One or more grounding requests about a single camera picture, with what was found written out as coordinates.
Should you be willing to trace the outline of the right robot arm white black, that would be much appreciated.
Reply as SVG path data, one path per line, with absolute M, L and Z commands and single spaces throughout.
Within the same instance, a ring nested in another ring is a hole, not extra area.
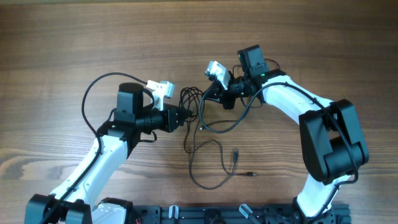
M 239 97 L 257 98 L 280 109 L 299 125 L 302 157 L 308 170 L 303 190 L 294 200 L 297 221 L 314 223 L 331 213 L 331 203 L 343 185 L 358 181 L 369 151 L 352 102 L 322 98 L 296 84 L 280 68 L 270 69 L 259 45 L 238 51 L 243 75 L 234 77 L 217 61 L 205 75 L 213 83 L 204 98 L 214 98 L 226 110 Z

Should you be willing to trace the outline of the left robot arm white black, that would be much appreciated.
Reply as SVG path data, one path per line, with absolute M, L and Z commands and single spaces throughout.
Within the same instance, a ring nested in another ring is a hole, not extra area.
M 149 80 L 145 86 L 122 83 L 117 104 L 98 128 L 85 158 L 49 195 L 35 194 L 25 210 L 25 223 L 139 223 L 132 202 L 97 198 L 115 170 L 130 156 L 143 133 L 171 133 L 192 114 L 164 103 L 174 84 Z

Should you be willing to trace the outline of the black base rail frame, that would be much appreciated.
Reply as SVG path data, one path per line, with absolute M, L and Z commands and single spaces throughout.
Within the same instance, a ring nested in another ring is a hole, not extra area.
M 178 207 L 176 215 L 169 207 L 138 205 L 134 207 L 137 223 L 206 224 L 206 223 L 296 223 L 292 210 L 285 205 L 251 207 L 252 217 L 245 217 L 238 207 Z

